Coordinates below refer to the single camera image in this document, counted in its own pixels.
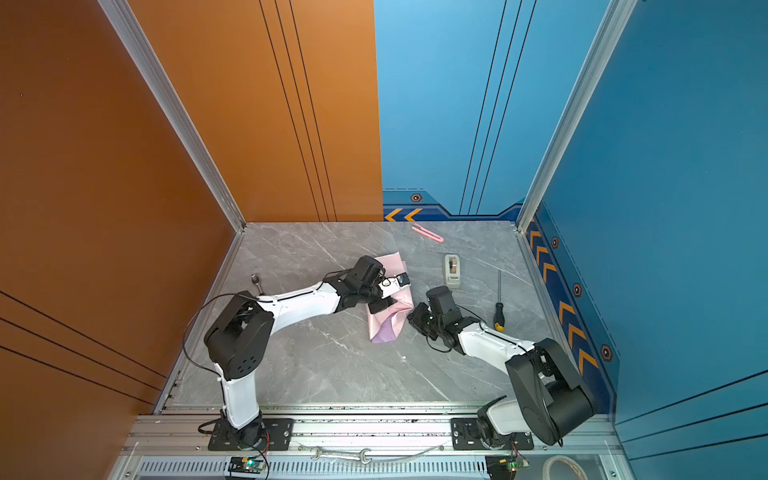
pink fabric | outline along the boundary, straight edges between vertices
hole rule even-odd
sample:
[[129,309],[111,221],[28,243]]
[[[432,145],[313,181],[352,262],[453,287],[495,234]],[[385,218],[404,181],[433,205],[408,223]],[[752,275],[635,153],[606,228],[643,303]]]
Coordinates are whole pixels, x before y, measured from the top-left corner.
[[[400,258],[400,252],[376,258],[386,270],[386,276],[406,273],[406,264]],[[392,295],[396,302],[376,315],[368,312],[368,333],[372,343],[393,342],[406,324],[408,313],[413,310],[411,286]]]

metal wrench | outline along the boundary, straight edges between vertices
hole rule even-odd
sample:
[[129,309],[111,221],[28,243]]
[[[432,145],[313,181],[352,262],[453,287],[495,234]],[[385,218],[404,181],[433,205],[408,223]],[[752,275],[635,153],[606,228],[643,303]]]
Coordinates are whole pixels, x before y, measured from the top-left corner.
[[317,460],[320,457],[327,458],[344,458],[346,460],[356,460],[363,465],[367,465],[371,462],[371,459],[366,457],[366,453],[370,452],[368,449],[360,450],[360,452],[336,452],[334,450],[323,450],[320,447],[310,449],[312,452],[312,460]]

metal mounting plate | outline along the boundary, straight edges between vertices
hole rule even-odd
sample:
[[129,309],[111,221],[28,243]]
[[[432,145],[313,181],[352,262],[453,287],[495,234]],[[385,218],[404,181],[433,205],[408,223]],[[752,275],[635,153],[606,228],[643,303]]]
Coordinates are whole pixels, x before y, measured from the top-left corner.
[[[486,448],[480,440],[480,430],[476,418],[451,419],[454,450],[491,450]],[[517,450],[533,450],[533,437],[523,432],[512,433],[510,441],[498,450],[512,450],[512,442],[515,442]]]
[[[285,452],[293,436],[293,419],[264,419],[263,423],[270,434],[270,451]],[[262,444],[263,442],[256,444],[256,449],[264,450],[266,446]],[[238,450],[237,440],[233,437],[227,420],[219,419],[214,424],[214,433],[210,436],[208,450],[212,452]]]

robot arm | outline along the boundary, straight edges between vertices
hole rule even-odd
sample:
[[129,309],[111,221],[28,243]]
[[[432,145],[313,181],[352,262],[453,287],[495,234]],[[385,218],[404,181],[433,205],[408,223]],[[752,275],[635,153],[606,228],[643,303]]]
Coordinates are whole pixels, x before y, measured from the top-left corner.
[[[384,310],[394,303],[390,296],[410,284],[405,273],[390,278],[385,273],[380,262],[366,256],[352,269],[330,273],[305,289],[275,296],[241,292],[227,304],[204,342],[220,376],[224,414],[239,441],[255,445],[262,434],[255,369],[270,335],[361,302],[371,313]],[[427,299],[429,306],[420,303],[408,316],[416,330],[509,374],[517,399],[501,397],[478,411],[487,445],[500,447],[509,434],[528,430],[553,445],[594,414],[592,394],[554,340],[515,339],[464,317],[445,286],[428,291]],[[540,375],[553,376],[554,381],[545,386]]]
[[[390,296],[409,284],[407,273],[387,278],[382,264],[365,256],[352,269],[330,273],[323,281],[301,290],[275,296],[252,296],[248,292],[236,295],[204,337],[220,376],[224,412],[232,429],[260,434],[260,429],[251,425],[260,425],[255,370],[273,333],[361,302],[368,304],[371,313],[377,313],[393,304]],[[249,436],[241,441],[254,444]]]
[[[420,303],[408,317],[416,330],[509,374],[517,399],[501,397],[478,411],[478,427],[488,446],[500,447],[509,434],[529,429],[554,445],[593,416],[592,393],[553,339],[519,340],[464,317],[446,286],[428,291],[427,300],[429,308]],[[542,376],[554,381],[545,385]]]

marble floor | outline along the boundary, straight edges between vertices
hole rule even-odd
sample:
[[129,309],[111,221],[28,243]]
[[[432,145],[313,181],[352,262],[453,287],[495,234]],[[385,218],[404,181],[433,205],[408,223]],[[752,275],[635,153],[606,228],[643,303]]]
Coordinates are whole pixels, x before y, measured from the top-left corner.
[[[454,291],[457,304],[490,322],[500,269],[506,332],[533,341],[552,336],[509,222],[422,225],[445,242],[418,235],[406,222],[249,223],[221,292],[255,293],[250,275],[257,273],[265,293],[283,293],[350,268],[362,255],[399,251],[418,303],[426,301],[428,289],[443,284],[444,255],[457,253],[462,270],[462,285]],[[226,301],[218,300],[205,330]],[[273,335],[257,369],[259,403],[488,402],[514,396],[505,372],[456,352],[436,352],[408,324],[395,342],[371,343],[364,309],[358,305],[318,316]],[[440,341],[437,347],[442,348]],[[202,342],[191,355],[210,366]],[[166,407],[220,404],[216,377],[188,365]]]

